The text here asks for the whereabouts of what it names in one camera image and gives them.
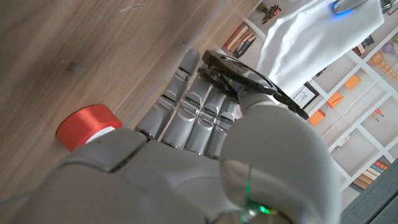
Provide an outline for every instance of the red thread spool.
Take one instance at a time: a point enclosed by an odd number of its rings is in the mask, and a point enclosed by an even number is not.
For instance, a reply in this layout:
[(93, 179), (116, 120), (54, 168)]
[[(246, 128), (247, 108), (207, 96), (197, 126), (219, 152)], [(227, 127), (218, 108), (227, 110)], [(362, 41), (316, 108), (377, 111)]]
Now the red thread spool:
[(72, 152), (88, 141), (122, 126), (122, 122), (108, 107), (92, 105), (67, 117), (58, 127), (56, 137)]

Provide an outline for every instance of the white cloth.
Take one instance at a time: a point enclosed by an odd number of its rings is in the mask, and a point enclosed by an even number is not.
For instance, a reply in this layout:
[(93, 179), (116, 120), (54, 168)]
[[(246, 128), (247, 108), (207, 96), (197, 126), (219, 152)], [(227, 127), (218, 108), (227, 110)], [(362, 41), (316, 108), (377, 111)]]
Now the white cloth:
[(257, 71), (287, 95), (360, 44), (383, 22), (378, 0), (336, 15), (333, 1), (290, 1), (268, 30)]

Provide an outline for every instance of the picture frame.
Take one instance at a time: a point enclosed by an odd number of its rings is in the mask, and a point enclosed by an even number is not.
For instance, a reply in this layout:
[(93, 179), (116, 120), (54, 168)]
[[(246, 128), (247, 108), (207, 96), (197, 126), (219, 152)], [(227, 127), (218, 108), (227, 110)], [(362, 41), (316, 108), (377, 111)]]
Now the picture frame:
[(305, 109), (318, 96), (319, 92), (317, 92), (309, 82), (306, 82), (304, 88), (293, 98), (293, 101), (295, 101), (299, 107)]

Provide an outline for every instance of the white shelf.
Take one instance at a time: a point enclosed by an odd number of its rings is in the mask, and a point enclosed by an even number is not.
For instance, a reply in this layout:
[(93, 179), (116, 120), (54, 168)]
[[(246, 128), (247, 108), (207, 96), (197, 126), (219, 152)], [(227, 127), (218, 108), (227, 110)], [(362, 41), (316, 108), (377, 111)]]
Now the white shelf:
[(314, 77), (313, 81), (331, 96), (337, 90), (336, 86), (343, 85), (359, 68), (355, 61), (344, 54), (330, 64), (319, 77)]
[(375, 32), (371, 34), (374, 43), (367, 47), (365, 54), (361, 58), (367, 62), (392, 36), (398, 32), (398, 15), (394, 13), (392, 16), (384, 15), (385, 21)]
[(372, 110), (371, 112), (378, 117), (379, 121), (367, 116), (366, 119), (361, 122), (361, 125), (371, 136), (377, 139), (383, 147), (388, 146), (391, 148), (396, 144), (396, 139), (398, 137), (398, 102), (394, 97), (390, 96), (378, 108), (382, 111), (384, 117)]
[(340, 147), (330, 152), (332, 158), (349, 174), (354, 176), (368, 161), (380, 151), (357, 129), (351, 132), (351, 138)]
[[(260, 59), (261, 47), (264, 43), (264, 40), (258, 37), (257, 34), (254, 35), (256, 36), (256, 39), (250, 45), (247, 51), (242, 56), (240, 56), (240, 58), (236, 58), (236, 60), (244, 63), (251, 68), (257, 67), (257, 63)], [(227, 56), (235, 58), (233, 54), (229, 50), (227, 50), (227, 48), (222, 47), (221, 49)]]
[[(279, 4), (282, 10), (285, 4), (277, 0), (267, 0), (266, 3), (269, 6)], [(263, 17), (263, 13), (254, 11), (244, 21), (260, 39), (266, 38), (266, 33), (271, 26), (269, 22), (261, 24)], [(384, 18), (383, 25), (371, 34), (374, 43), (366, 48), (365, 54), (358, 56), (350, 50), (333, 62), (319, 77), (308, 81), (320, 95), (304, 110), (309, 116), (319, 109), (326, 114), (324, 119), (313, 128), (325, 140), (334, 158), (335, 167), (339, 172), (340, 191), (346, 199), (343, 207), (358, 194), (348, 186), (371, 164), (381, 156), (389, 162), (398, 158), (398, 116), (396, 116), (398, 115), (396, 112), (398, 111), (398, 81), (388, 75), (383, 75), (384, 72), (381, 69), (367, 64), (367, 61), (393, 35), (398, 33), (398, 13), (391, 16), (385, 14)], [(258, 57), (243, 58), (242, 56), (240, 61), (246, 64), (252, 63), (254, 64), (252, 67), (255, 67), (258, 59), (259, 53)], [(384, 54), (384, 59), (391, 66), (398, 61), (386, 54)], [(362, 81), (350, 91), (344, 83), (354, 74)], [(328, 108), (327, 100), (336, 91), (344, 98), (334, 108)], [(379, 122), (370, 117), (371, 113), (376, 114), (374, 111), (377, 108), (380, 108), (385, 116), (380, 117)], [(340, 151), (335, 150), (335, 147), (349, 134), (351, 138), (341, 146)]]
[(323, 99), (322, 96), (318, 96), (304, 109), (304, 111), (311, 117), (325, 103), (326, 100)]
[(252, 31), (254, 31), (262, 40), (266, 39), (266, 34), (258, 28), (258, 26), (254, 25), (252, 21), (250, 21), (248, 18), (244, 19), (244, 23), (246, 23)]
[(344, 85), (338, 89), (344, 98), (334, 108), (350, 124), (353, 124), (358, 119), (358, 115), (369, 105), (375, 104), (387, 93), (362, 69), (358, 71), (357, 76), (362, 80), (353, 90), (349, 90)]
[(358, 195), (359, 192), (351, 187), (345, 188), (341, 192), (341, 211), (343, 211)]
[(394, 159), (398, 159), (398, 144), (391, 147), (389, 153)]

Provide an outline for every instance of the wood grain surface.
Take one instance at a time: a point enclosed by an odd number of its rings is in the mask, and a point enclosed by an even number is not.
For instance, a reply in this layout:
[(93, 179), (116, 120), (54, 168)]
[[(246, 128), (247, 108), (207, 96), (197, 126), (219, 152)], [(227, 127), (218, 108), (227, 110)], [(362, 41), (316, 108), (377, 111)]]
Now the wood grain surface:
[[(220, 48), (258, 2), (1, 1), (0, 202), (68, 154), (55, 139), (68, 115), (100, 103), (133, 128), (184, 53)], [(22, 204), (0, 209), (0, 222)]]

